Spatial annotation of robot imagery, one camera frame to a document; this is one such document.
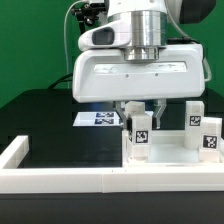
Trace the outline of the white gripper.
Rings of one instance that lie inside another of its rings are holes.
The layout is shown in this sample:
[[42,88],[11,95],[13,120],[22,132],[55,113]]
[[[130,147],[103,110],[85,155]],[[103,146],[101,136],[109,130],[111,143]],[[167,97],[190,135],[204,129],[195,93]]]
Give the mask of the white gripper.
[[168,44],[161,25],[110,22],[82,34],[73,70],[73,97],[79,102],[115,101],[123,130],[131,118],[122,101],[153,99],[154,127],[169,98],[196,97],[205,89],[203,47]]

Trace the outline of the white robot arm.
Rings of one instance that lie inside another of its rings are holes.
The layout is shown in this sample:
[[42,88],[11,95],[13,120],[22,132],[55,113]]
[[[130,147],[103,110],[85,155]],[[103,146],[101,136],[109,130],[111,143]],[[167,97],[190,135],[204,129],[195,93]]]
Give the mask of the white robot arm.
[[84,32],[73,70],[79,102],[153,100],[159,121],[169,98],[198,97],[212,74],[203,46],[167,25],[199,23],[216,0],[89,0],[101,4],[106,23]]

